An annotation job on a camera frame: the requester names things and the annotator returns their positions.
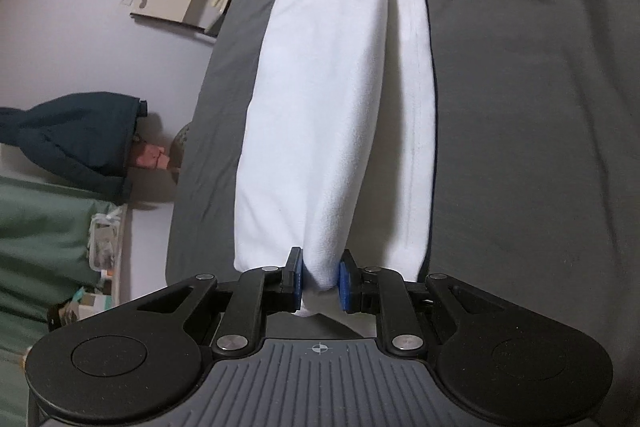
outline green fabric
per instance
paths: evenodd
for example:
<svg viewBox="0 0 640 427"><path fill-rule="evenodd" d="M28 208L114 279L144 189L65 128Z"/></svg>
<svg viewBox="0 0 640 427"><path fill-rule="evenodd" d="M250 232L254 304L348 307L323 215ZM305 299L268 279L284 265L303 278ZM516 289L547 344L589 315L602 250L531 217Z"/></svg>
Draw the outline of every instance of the green fabric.
<svg viewBox="0 0 640 427"><path fill-rule="evenodd" d="M20 368L20 356L0 350L0 425L24 427L27 383Z"/></svg>
<svg viewBox="0 0 640 427"><path fill-rule="evenodd" d="M20 359L47 333L47 309L95 285L88 231L114 209L76 188L0 176L0 426L22 427L28 388Z"/></svg>
<svg viewBox="0 0 640 427"><path fill-rule="evenodd" d="M92 196L0 176L0 310L45 321L47 307L97 283L86 258L89 224L114 207Z"/></svg>

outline white towel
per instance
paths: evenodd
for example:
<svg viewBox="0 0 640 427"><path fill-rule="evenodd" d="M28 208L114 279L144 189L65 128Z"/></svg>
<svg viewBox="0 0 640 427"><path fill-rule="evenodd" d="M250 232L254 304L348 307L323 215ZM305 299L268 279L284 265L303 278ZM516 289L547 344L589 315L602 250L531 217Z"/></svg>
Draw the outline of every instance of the white towel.
<svg viewBox="0 0 640 427"><path fill-rule="evenodd" d="M302 245L305 312L374 333L326 290L347 243L361 266L415 280L433 159L425 1L276 0L238 167L236 268L281 266Z"/></svg>
<svg viewBox="0 0 640 427"><path fill-rule="evenodd" d="M236 269L303 247L305 286L332 288L367 165L387 0L276 0L236 178Z"/></svg>

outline round black pad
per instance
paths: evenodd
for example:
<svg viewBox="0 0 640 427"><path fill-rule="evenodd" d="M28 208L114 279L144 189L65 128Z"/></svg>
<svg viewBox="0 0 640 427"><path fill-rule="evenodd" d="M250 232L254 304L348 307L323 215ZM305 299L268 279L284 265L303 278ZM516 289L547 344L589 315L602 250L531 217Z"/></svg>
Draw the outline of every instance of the round black pad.
<svg viewBox="0 0 640 427"><path fill-rule="evenodd" d="M145 344L118 335L84 341L71 355L74 365L92 377L117 377L130 373L145 359Z"/></svg>
<svg viewBox="0 0 640 427"><path fill-rule="evenodd" d="M492 357L499 369L522 380L553 378L566 367L564 351L541 339L509 339L495 347Z"/></svg>
<svg viewBox="0 0 640 427"><path fill-rule="evenodd" d="M93 425L167 409L193 388L200 366L200 348L171 315L113 311L43 337L25 369L49 415Z"/></svg>
<svg viewBox="0 0 640 427"><path fill-rule="evenodd" d="M596 341L541 315L467 315L436 372L464 407L500 425L568 425L593 412L612 379Z"/></svg>

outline gray blanket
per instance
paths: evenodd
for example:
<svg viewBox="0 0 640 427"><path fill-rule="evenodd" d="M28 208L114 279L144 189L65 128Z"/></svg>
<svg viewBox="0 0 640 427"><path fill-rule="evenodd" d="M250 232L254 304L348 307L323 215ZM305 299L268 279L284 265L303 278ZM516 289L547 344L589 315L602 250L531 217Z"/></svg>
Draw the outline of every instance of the gray blanket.
<svg viewBox="0 0 640 427"><path fill-rule="evenodd" d="M234 0L215 45L169 283L237 277L235 172L273 1ZM640 424L639 1L427 1L438 110L429 270L592 335L615 367L599 421Z"/></svg>

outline gray platform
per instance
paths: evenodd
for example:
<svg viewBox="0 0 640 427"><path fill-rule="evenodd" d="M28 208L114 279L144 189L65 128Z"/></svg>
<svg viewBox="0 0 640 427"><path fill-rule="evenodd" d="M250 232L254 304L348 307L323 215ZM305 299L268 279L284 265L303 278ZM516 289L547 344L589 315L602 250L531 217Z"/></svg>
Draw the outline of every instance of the gray platform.
<svg viewBox="0 0 640 427"><path fill-rule="evenodd" d="M420 362L392 359L372 339L267 339L255 355L218 362L193 396L137 427L491 425L453 405Z"/></svg>

